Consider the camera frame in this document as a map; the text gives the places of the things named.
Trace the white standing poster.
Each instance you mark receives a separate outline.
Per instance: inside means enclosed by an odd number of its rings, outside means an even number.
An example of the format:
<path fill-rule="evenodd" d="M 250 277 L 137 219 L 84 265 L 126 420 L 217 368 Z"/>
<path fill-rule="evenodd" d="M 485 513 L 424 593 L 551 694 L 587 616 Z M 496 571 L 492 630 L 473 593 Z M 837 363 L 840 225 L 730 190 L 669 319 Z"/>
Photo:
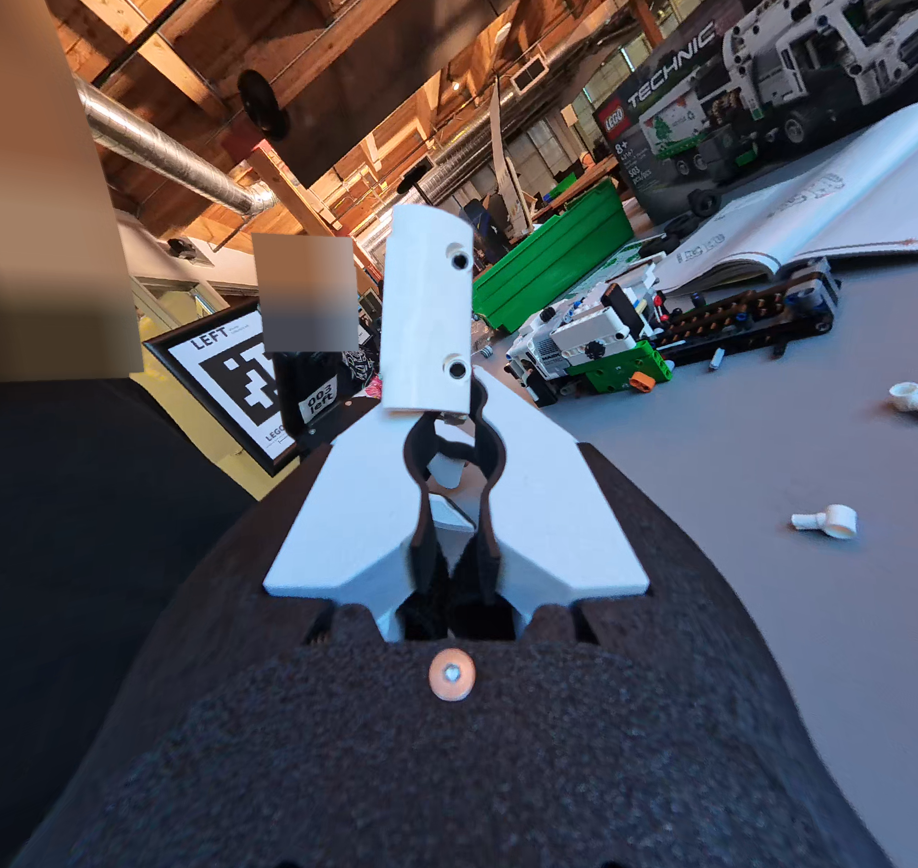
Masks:
<path fill-rule="evenodd" d="M 518 240 L 532 233 L 534 224 L 519 177 L 504 144 L 501 124 L 500 78 L 497 69 L 493 67 L 492 70 L 495 75 L 495 81 L 488 110 L 492 165 L 497 179 L 498 192 L 508 213 L 512 231 L 511 239 Z"/>

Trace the pile of black lego tires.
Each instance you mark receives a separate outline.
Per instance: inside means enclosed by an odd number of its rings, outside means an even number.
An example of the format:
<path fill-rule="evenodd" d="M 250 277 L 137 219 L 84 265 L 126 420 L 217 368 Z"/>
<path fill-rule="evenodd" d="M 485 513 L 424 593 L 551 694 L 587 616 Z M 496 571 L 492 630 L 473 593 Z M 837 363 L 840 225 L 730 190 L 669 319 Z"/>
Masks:
<path fill-rule="evenodd" d="M 713 189 L 697 188 L 688 194 L 687 202 L 688 211 L 664 225 L 664 236 L 659 246 L 665 254 L 676 251 L 706 219 L 720 210 L 721 195 Z"/>

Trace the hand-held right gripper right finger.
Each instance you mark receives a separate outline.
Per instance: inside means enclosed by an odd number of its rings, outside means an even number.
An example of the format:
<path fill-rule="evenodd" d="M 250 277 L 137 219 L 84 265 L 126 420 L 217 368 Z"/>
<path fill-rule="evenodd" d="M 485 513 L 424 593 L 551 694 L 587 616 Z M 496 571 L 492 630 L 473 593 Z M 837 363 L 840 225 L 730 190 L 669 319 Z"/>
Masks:
<path fill-rule="evenodd" d="M 501 639 L 522 637 L 545 605 L 620 600 L 651 582 L 588 463 L 588 444 L 476 368 L 476 433 L 493 448 L 477 551 Z"/>

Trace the white curved lego panel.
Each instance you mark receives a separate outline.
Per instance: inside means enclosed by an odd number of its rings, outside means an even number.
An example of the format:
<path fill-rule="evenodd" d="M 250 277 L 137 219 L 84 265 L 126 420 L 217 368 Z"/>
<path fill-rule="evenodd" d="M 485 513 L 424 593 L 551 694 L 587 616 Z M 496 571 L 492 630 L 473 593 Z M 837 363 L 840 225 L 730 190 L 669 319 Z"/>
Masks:
<path fill-rule="evenodd" d="M 468 414 L 472 270 L 468 223 L 426 205 L 394 207 L 379 369 L 385 410 Z"/>

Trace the dark hanging ceiling panel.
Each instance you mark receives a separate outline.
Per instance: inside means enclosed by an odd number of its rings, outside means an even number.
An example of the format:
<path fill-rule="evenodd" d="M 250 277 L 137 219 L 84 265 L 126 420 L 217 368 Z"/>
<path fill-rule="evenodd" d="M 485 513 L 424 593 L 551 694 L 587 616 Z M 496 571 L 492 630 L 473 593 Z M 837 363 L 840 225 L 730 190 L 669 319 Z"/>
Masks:
<path fill-rule="evenodd" d="M 283 157 L 328 171 L 498 15 L 498 0 L 399 0 L 292 101 Z"/>

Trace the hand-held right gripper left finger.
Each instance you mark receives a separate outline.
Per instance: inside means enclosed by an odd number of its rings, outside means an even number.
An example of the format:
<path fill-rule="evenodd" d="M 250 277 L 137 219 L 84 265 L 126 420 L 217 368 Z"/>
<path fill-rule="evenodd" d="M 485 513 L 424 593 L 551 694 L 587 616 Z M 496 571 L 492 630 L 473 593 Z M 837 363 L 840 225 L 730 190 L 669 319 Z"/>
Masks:
<path fill-rule="evenodd" d="M 264 577 L 274 597 L 359 604 L 384 640 L 401 640 L 397 610 L 429 586 L 429 501 L 405 446 L 421 412 L 381 405 L 345 430 Z"/>

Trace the silver ventilation duct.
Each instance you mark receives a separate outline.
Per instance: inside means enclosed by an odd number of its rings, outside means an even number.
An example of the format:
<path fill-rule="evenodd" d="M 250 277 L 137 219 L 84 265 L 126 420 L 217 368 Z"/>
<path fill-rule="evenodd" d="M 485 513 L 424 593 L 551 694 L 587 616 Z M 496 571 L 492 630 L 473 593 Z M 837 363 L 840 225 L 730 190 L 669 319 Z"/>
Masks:
<path fill-rule="evenodd" d="M 73 75 L 94 141 L 201 198 L 252 219 L 279 204 L 264 182 L 241 186 L 189 148 Z"/>
<path fill-rule="evenodd" d="M 509 86 L 501 88 L 499 97 L 492 92 L 488 105 L 480 107 L 441 150 L 428 156 L 430 168 L 419 180 L 419 196 L 434 206 L 441 204 L 492 160 L 493 127 L 506 143 L 537 121 L 556 96 L 549 89 L 519 96 Z"/>

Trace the dark blue standing banner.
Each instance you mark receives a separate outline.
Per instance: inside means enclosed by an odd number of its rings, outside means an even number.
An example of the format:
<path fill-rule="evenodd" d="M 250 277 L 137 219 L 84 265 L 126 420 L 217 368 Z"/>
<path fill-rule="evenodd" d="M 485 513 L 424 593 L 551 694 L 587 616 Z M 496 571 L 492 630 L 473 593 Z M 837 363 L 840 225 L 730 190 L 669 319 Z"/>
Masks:
<path fill-rule="evenodd" d="M 474 245 L 485 265 L 497 264 L 509 251 L 508 239 L 494 222 L 479 198 L 471 198 L 463 206 L 465 219 L 473 227 Z"/>

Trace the black lego set box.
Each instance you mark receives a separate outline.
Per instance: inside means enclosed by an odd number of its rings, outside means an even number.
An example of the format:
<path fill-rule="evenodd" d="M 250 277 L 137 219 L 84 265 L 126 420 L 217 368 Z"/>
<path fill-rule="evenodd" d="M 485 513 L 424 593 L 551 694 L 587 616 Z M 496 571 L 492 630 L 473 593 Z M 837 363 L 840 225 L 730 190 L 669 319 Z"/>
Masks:
<path fill-rule="evenodd" d="M 912 105 L 917 0 L 705 0 L 594 119 L 660 225 Z"/>

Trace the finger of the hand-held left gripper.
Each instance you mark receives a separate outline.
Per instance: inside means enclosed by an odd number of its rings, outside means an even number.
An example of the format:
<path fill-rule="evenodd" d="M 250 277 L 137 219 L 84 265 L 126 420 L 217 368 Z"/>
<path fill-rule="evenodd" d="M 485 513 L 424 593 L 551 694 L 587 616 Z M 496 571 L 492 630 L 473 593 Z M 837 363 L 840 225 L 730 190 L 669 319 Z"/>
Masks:
<path fill-rule="evenodd" d="M 473 534 L 475 521 L 451 499 L 440 494 L 429 494 L 429 506 L 434 526 L 443 531 Z"/>

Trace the partly built lego truck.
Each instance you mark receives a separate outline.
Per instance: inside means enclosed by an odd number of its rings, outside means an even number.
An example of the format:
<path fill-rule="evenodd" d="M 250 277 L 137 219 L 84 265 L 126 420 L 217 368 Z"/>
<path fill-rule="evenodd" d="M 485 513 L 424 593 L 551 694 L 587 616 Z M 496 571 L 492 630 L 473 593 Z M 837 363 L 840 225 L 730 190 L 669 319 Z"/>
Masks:
<path fill-rule="evenodd" d="M 842 283 L 823 259 L 783 270 L 765 288 L 708 302 L 691 295 L 687 311 L 667 305 L 656 278 L 659 254 L 603 279 L 582 297 L 534 313 L 506 354 L 504 371 L 536 406 L 577 392 L 650 392 L 675 368 L 832 331 Z"/>

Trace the green plastic bin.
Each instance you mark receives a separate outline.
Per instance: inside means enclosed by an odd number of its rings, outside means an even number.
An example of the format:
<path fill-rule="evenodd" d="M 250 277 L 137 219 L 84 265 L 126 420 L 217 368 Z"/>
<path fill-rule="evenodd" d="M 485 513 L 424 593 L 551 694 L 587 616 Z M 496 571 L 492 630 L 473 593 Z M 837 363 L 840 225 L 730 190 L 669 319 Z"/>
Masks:
<path fill-rule="evenodd" d="M 493 329 L 517 331 L 633 237 L 620 195 L 605 178 L 476 278 L 473 314 Z"/>

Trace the open instruction booklet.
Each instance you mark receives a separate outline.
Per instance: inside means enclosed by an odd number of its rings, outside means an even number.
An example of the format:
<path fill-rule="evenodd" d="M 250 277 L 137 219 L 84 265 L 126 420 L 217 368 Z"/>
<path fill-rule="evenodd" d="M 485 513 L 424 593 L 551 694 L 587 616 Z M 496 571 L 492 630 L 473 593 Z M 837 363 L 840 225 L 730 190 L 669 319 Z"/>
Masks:
<path fill-rule="evenodd" d="M 777 277 L 810 258 L 916 254 L 917 105 L 812 169 L 722 207 L 656 268 L 665 295 Z"/>

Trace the green printed sticker sheet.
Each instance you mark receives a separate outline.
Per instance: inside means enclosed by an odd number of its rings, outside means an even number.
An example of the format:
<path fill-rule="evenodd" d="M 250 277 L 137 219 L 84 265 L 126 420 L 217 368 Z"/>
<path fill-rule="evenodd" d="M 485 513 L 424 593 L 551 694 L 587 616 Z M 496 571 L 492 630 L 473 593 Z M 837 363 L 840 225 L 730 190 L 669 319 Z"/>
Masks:
<path fill-rule="evenodd" d="M 568 288 L 565 297 L 582 297 L 603 279 L 612 279 L 628 272 L 632 265 L 636 265 L 641 259 L 645 258 L 640 254 L 640 250 L 645 243 L 649 242 L 651 245 L 657 245 L 658 241 L 664 237 L 665 234 L 663 232 L 658 232 L 645 238 L 636 238 L 626 242 Z"/>

